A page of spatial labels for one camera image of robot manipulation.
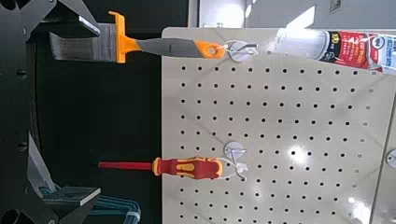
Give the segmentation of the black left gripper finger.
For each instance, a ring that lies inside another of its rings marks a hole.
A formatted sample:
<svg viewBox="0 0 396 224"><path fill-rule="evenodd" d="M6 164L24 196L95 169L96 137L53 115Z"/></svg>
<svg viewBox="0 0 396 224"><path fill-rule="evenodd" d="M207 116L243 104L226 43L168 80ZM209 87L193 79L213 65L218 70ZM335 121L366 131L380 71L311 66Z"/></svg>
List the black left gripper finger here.
<svg viewBox="0 0 396 224"><path fill-rule="evenodd" d="M97 37L98 23L83 0L1 0L1 43L22 43L39 35Z"/></svg>
<svg viewBox="0 0 396 224"><path fill-rule="evenodd" d="M81 224L100 193L56 189L31 135L1 140L1 224Z"/></svg>

